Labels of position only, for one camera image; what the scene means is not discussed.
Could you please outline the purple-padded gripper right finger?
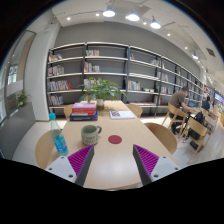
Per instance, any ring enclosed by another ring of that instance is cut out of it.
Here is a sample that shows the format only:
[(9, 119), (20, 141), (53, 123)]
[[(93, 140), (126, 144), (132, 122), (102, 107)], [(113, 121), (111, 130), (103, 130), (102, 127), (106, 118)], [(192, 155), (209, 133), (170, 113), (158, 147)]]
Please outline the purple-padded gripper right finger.
[(133, 157), (143, 186), (180, 170), (169, 157), (157, 156), (138, 145), (133, 145)]

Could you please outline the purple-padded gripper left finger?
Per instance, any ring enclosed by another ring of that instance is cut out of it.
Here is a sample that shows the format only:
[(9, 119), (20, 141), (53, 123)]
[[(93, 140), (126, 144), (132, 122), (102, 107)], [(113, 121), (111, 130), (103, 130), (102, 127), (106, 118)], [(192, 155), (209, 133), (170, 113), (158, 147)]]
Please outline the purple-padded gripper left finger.
[(68, 157), (58, 157), (46, 168), (46, 171), (75, 183), (78, 186), (83, 186), (93, 156), (94, 146), (90, 145), (80, 149)]

